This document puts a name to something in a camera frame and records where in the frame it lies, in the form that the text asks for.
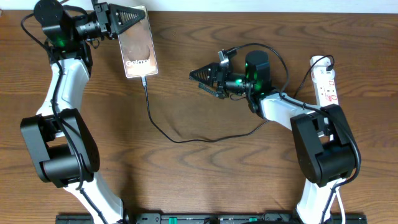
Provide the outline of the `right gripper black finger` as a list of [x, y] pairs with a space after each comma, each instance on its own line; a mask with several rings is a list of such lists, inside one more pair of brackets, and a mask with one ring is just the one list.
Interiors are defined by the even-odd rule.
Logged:
[[216, 80], [219, 64], [210, 63], [202, 68], [193, 70], [189, 73], [189, 79], [195, 80], [199, 83], [212, 87]]
[[224, 89], [222, 86], [217, 85], [216, 89], [213, 90], [212, 88], [210, 88], [209, 86], [203, 84], [203, 83], [199, 83], [198, 87], [201, 88], [202, 90], [205, 90], [207, 93], [210, 93], [211, 95], [219, 98], [219, 99], [224, 99]]

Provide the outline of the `Galaxy S25 Ultra smartphone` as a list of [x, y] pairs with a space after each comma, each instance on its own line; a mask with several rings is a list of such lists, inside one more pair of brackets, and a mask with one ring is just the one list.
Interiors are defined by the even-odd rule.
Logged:
[[145, 18], [119, 36], [119, 46], [127, 78], [158, 74], [149, 16], [144, 5], [133, 6], [145, 12]]

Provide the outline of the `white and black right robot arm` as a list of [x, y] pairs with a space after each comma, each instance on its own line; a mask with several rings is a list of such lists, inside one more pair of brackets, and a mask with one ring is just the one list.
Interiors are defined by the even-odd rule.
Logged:
[[357, 178], [361, 155], [333, 84], [332, 57], [311, 59], [310, 72], [317, 103], [309, 105], [272, 84], [269, 56], [253, 50], [245, 57], [245, 72], [235, 73], [231, 59], [236, 50], [219, 52], [220, 62], [192, 70], [189, 77], [217, 98], [244, 96], [253, 113], [291, 130], [298, 164], [306, 181], [290, 220], [296, 223], [349, 223], [344, 212], [331, 213], [339, 189]]

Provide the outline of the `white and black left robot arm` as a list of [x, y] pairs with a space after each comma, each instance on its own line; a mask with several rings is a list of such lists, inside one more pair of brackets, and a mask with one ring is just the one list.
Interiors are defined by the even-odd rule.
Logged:
[[32, 17], [46, 40], [40, 43], [52, 70], [44, 103], [20, 129], [33, 165], [43, 182], [74, 195], [89, 211], [92, 223], [132, 223], [134, 220], [106, 184], [100, 154], [80, 108], [91, 77], [91, 50], [104, 39], [117, 39], [142, 21], [142, 9], [93, 1], [93, 11], [40, 0]]

